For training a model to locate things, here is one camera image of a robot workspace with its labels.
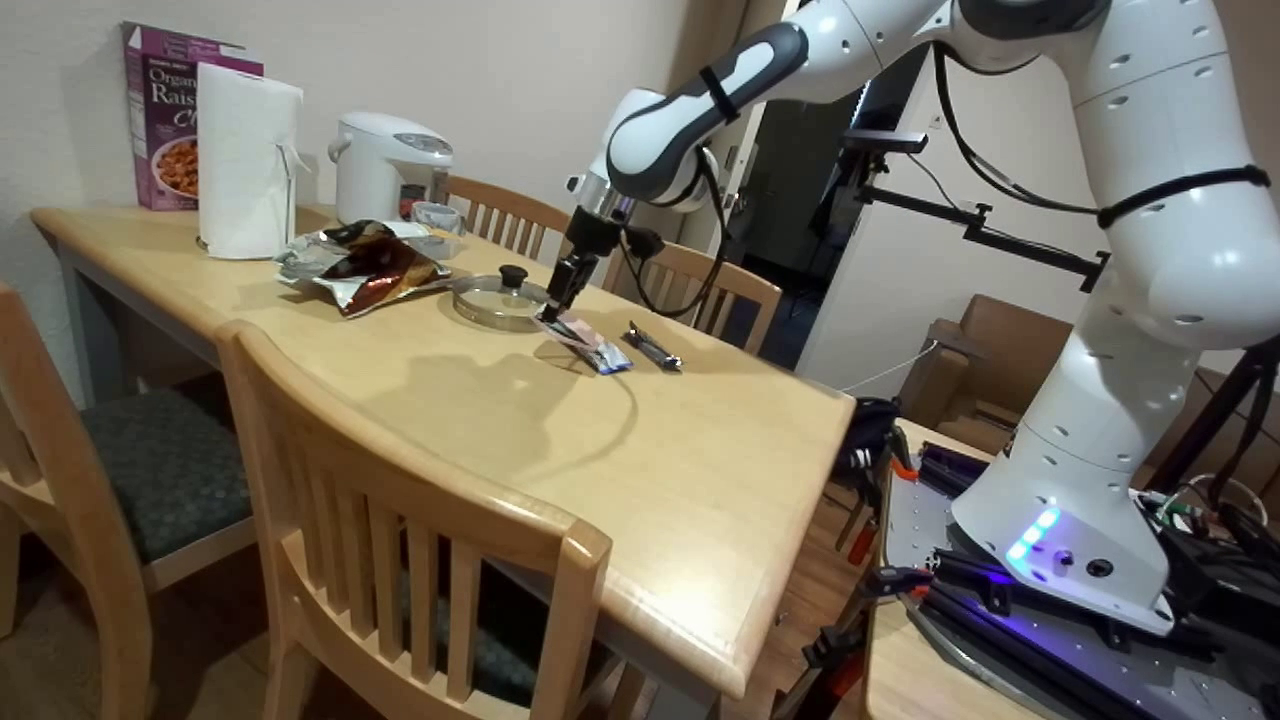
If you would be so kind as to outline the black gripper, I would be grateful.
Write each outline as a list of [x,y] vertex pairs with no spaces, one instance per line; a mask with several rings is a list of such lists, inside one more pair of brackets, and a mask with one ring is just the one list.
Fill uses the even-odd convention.
[[597,262],[621,243],[633,200],[621,195],[603,175],[579,172],[569,178],[573,216],[569,216],[569,253],[549,279],[549,301],[539,319],[554,324],[573,305],[575,285],[587,285]]

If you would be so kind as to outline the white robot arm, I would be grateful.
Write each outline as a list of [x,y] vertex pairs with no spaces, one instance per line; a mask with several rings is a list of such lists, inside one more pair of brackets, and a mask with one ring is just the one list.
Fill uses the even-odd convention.
[[688,207],[704,138],[762,100],[839,100],[932,46],[1005,75],[1051,58],[1070,84],[1110,253],[1024,243],[1086,279],[1088,305],[1011,448],[954,501],[954,522],[1051,601],[1166,634],[1169,553],[1131,475],[1176,418],[1197,358],[1280,331],[1280,216],[1243,138],[1215,0],[810,0],[686,88],[629,93],[575,189],[563,310],[609,256],[625,200]]

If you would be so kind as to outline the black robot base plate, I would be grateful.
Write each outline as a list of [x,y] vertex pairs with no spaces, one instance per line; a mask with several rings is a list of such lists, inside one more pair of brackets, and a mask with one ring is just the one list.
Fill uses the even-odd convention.
[[1152,553],[1137,508],[1045,475],[1008,484],[944,442],[892,488],[896,591],[982,678],[1071,720],[1280,720],[1264,644],[1131,601]]

